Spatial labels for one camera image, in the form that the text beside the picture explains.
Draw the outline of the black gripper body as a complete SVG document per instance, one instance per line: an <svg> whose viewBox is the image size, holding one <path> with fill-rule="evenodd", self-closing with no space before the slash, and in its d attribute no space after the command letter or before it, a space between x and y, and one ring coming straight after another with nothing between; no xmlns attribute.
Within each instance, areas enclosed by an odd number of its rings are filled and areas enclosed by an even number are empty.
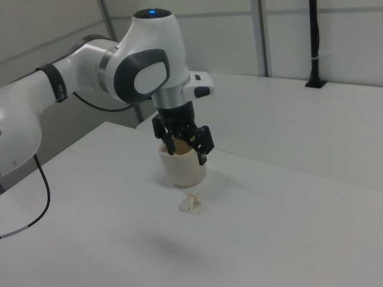
<svg viewBox="0 0 383 287"><path fill-rule="evenodd" d="M194 121L194 106L193 102L189 101L177 108L163 109L158 108L159 118L167 130L172 132L191 129L195 130L197 125Z"/></svg>

